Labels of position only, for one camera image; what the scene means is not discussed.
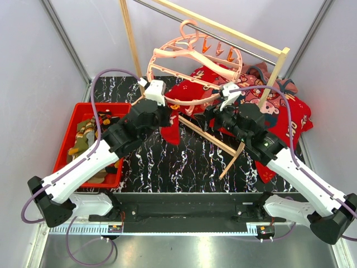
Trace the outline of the pink round clip hanger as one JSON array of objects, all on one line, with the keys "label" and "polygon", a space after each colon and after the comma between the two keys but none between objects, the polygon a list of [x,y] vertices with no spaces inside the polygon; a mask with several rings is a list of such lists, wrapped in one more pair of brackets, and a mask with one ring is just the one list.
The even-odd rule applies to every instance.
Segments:
[{"label": "pink round clip hanger", "polygon": [[165,96],[169,105],[195,106],[214,104],[218,98],[218,91],[222,84],[238,82],[242,72],[242,55],[238,49],[237,61],[228,62],[223,57],[222,42],[195,30],[186,33],[185,27],[194,20],[184,20],[180,24],[179,37],[170,40],[159,48],[155,48],[147,65],[146,75],[148,80],[154,80],[160,75],[171,75],[183,80],[198,83],[212,88],[210,97],[201,100],[174,100]]}]

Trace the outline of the black argyle sock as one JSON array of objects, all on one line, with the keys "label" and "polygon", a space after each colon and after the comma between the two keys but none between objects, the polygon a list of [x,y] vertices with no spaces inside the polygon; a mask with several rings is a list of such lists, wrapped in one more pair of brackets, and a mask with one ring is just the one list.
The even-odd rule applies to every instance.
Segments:
[{"label": "black argyle sock", "polygon": [[106,131],[111,125],[117,123],[120,120],[119,116],[113,116],[109,110],[98,112],[98,118],[101,133]]}]

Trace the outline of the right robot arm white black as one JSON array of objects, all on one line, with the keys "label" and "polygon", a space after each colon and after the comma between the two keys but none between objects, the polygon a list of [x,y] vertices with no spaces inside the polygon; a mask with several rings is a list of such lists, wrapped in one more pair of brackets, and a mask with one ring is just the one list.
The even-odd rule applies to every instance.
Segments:
[{"label": "right robot arm white black", "polygon": [[308,227],[323,242],[334,245],[356,218],[356,194],[345,194],[329,185],[295,155],[294,150],[265,128],[265,115],[255,104],[208,106],[195,115],[205,130],[223,128],[245,144],[250,157],[289,182],[306,199],[284,199],[265,193],[253,214],[259,221],[285,218]]}]

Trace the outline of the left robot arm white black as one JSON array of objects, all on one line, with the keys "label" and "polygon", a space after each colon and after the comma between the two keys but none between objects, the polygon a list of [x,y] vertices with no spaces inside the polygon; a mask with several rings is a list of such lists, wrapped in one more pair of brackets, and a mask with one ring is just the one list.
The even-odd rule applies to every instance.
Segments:
[{"label": "left robot arm white black", "polygon": [[47,226],[57,227],[72,217],[92,214],[116,220],[120,207],[111,197],[105,193],[77,194],[76,190],[105,167],[138,149],[156,129],[169,126],[170,115],[164,97],[143,98],[71,163],[43,179],[29,179],[30,200]]}]

